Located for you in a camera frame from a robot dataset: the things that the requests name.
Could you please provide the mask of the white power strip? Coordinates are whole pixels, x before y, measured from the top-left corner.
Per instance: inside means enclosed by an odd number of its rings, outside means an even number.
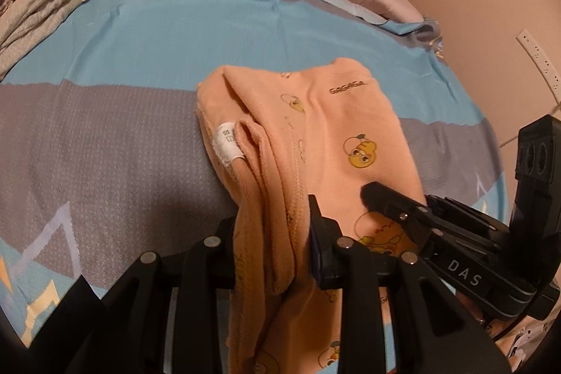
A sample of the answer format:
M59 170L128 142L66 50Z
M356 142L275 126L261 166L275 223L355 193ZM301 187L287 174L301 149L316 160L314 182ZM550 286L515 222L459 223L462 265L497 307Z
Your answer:
M560 104L560 74L557 72L552 60L549 59L542 47L533 38L533 35L526 29L519 32L516 40L540 72L556 103Z

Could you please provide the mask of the orange duck print garment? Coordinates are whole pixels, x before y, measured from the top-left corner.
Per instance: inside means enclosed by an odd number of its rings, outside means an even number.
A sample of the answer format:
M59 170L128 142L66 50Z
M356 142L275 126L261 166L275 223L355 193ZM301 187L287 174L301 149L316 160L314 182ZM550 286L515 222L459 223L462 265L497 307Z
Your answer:
M379 253L413 248L367 211L372 181L424 199L391 102L361 63L277 73L220 66L196 91L210 161L238 207L229 321L234 373L318 373L338 361L342 296L309 266L311 199L342 233Z

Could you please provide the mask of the blue grey bed sheet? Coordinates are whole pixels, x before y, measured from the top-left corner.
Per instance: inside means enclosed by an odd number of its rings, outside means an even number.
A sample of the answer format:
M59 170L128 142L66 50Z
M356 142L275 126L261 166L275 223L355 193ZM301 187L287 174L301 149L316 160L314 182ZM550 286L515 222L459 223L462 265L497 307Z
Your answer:
M1 85L1 306L31 339L77 275L108 288L147 248L180 252L231 212L195 88L224 63L349 57L379 81L427 193L505 219L493 129L439 56L438 25L346 0L89 0Z

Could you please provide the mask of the folded grey clothes stack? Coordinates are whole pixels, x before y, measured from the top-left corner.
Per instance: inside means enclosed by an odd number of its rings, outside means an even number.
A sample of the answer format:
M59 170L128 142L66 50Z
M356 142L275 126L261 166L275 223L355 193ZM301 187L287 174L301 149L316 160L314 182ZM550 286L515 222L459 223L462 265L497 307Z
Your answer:
M15 0L1 17L1 80L87 0Z

